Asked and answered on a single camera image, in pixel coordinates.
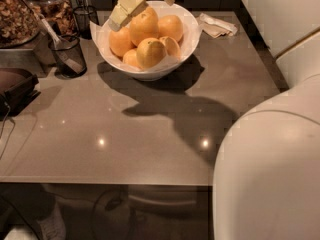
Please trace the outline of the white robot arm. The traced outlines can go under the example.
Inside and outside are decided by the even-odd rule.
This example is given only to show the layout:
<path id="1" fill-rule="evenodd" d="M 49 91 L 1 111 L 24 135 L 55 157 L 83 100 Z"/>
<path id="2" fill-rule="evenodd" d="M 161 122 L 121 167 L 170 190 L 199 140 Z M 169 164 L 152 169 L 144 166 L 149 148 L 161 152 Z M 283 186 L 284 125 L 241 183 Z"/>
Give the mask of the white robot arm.
<path id="1" fill-rule="evenodd" d="M 289 88 L 220 146 L 215 240 L 320 240 L 320 0 L 242 2 Z"/>

